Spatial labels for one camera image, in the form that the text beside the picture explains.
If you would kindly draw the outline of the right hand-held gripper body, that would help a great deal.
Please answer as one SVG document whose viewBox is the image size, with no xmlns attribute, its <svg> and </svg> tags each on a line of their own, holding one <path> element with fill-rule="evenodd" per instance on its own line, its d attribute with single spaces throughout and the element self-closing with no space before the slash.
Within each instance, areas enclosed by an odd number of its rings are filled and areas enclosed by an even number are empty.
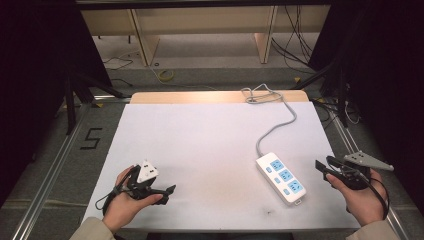
<svg viewBox="0 0 424 240">
<path fill-rule="evenodd" d="M 370 169 L 393 171 L 394 166 L 358 151 L 338 159 L 344 184 L 352 190 L 363 190 L 371 182 Z"/>
</svg>

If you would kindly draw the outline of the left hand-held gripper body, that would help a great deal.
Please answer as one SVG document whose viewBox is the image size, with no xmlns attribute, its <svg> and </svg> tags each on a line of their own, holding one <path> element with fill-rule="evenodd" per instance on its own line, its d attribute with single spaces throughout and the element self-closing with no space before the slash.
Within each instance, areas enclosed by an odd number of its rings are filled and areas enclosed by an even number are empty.
<svg viewBox="0 0 424 240">
<path fill-rule="evenodd" d="M 147 160 L 133 167 L 127 181 L 129 195 L 140 200 L 153 194 L 151 185 L 158 175 L 159 171 Z"/>
</svg>

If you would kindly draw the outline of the person's right hand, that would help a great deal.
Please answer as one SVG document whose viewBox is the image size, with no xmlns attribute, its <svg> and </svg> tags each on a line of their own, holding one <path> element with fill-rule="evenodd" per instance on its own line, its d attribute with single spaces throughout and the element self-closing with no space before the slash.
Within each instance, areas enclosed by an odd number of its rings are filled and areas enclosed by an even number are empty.
<svg viewBox="0 0 424 240">
<path fill-rule="evenodd" d="M 371 169 L 371 188 L 352 190 L 341 180 L 331 174 L 326 178 L 329 183 L 343 195 L 347 209 L 355 217 L 361 227 L 386 218 L 386 202 L 388 193 L 381 175 Z"/>
</svg>

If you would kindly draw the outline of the person's left hand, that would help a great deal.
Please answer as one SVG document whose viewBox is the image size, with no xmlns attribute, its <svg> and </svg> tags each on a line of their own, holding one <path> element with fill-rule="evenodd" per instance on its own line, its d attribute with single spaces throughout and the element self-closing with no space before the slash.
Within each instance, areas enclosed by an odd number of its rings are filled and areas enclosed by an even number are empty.
<svg viewBox="0 0 424 240">
<path fill-rule="evenodd" d="M 129 224 L 142 209 L 154 205 L 162 198 L 162 194 L 154 194 L 142 200 L 135 200 L 127 193 L 120 193 L 110 202 L 102 222 L 112 233 L 116 233 Z"/>
</svg>

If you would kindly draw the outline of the white power strip blue sockets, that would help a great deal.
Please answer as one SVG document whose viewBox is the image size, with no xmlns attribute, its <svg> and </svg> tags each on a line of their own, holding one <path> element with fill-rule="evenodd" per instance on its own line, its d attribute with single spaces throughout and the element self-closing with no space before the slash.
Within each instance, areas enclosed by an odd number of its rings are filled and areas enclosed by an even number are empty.
<svg viewBox="0 0 424 240">
<path fill-rule="evenodd" d="M 274 153 L 256 160 L 256 166 L 287 205 L 299 205 L 307 191 L 287 165 Z"/>
</svg>

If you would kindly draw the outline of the white table cover sheet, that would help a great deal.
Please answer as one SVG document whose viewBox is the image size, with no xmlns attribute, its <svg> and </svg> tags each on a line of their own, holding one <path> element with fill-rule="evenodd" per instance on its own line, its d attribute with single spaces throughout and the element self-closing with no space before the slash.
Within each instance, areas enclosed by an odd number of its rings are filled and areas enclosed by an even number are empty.
<svg viewBox="0 0 424 240">
<path fill-rule="evenodd" d="M 305 187 L 287 205 L 256 166 L 275 153 Z M 310 102 L 129 104 L 125 107 L 85 214 L 101 216 L 100 198 L 125 168 L 148 160 L 153 186 L 175 185 L 166 205 L 150 206 L 131 227 L 152 232 L 270 232 L 352 229 L 339 192 L 315 161 L 331 155 Z"/>
</svg>

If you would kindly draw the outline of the black metal stand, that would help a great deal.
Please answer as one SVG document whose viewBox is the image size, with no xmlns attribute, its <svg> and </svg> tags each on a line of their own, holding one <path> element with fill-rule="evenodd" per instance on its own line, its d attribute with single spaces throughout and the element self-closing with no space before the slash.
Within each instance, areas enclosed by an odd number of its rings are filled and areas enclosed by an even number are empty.
<svg viewBox="0 0 424 240">
<path fill-rule="evenodd" d="M 330 63 L 306 80 L 297 83 L 292 87 L 292 90 L 301 90 L 320 79 L 324 80 L 320 88 L 321 95 L 330 96 L 331 94 L 335 94 L 337 96 L 337 115 L 342 125 L 347 128 L 348 124 L 345 113 L 345 101 L 347 100 L 346 80 L 340 63 Z"/>
<path fill-rule="evenodd" d="M 94 101 L 94 95 L 90 91 L 89 87 L 94 86 L 116 98 L 130 98 L 130 95 L 119 92 L 113 87 L 101 83 L 100 81 L 80 72 L 70 73 L 64 82 L 64 86 L 68 118 L 67 134 L 70 134 L 73 131 L 77 123 L 74 94 L 76 94 L 82 103 L 91 104 Z"/>
</svg>

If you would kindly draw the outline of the light wooden bench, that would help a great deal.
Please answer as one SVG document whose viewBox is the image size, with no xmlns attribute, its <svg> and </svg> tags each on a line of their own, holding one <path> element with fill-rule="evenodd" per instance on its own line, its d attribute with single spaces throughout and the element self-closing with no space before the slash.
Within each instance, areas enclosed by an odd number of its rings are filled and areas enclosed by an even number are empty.
<svg viewBox="0 0 424 240">
<path fill-rule="evenodd" d="M 261 63 L 268 61 L 271 35 L 288 33 L 296 20 L 303 33 L 322 30 L 328 5 L 84 10 L 93 36 L 136 38 L 142 63 L 153 61 L 160 37 L 173 34 L 251 33 Z"/>
</svg>

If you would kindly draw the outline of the aluminium floor rail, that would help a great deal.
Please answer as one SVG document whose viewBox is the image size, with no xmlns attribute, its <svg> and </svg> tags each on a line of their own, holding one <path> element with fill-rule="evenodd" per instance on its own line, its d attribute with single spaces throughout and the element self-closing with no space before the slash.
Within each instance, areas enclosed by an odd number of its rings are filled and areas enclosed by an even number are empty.
<svg viewBox="0 0 424 240">
<path fill-rule="evenodd" d="M 361 150 L 358 148 L 358 145 L 355 142 L 351 132 L 344 124 L 344 119 L 346 117 L 345 110 L 346 110 L 345 107 L 343 108 L 336 107 L 333 103 L 330 103 L 328 105 L 328 114 L 329 114 L 330 120 L 327 123 L 326 127 L 333 126 L 337 130 L 342 142 L 347 148 L 347 153 L 346 153 L 347 155 L 356 154 L 357 152 L 361 152 Z M 403 240 L 404 238 L 403 228 L 399 223 L 398 216 L 391 208 L 390 202 L 386 203 L 386 208 L 387 208 L 386 221 L 389 223 L 389 225 L 391 226 L 392 230 L 397 235 L 399 240 Z"/>
<path fill-rule="evenodd" d="M 66 135 L 58 153 L 56 154 L 49 171 L 45 175 L 41 186 L 39 187 L 35 197 L 31 200 L 25 214 L 20 220 L 12 240 L 28 240 L 36 221 L 41 214 L 43 206 L 63 168 L 64 163 L 74 145 L 76 138 L 81 130 L 81 126 L 90 110 L 90 104 L 82 103 L 77 111 L 77 120 L 73 130 Z"/>
</svg>

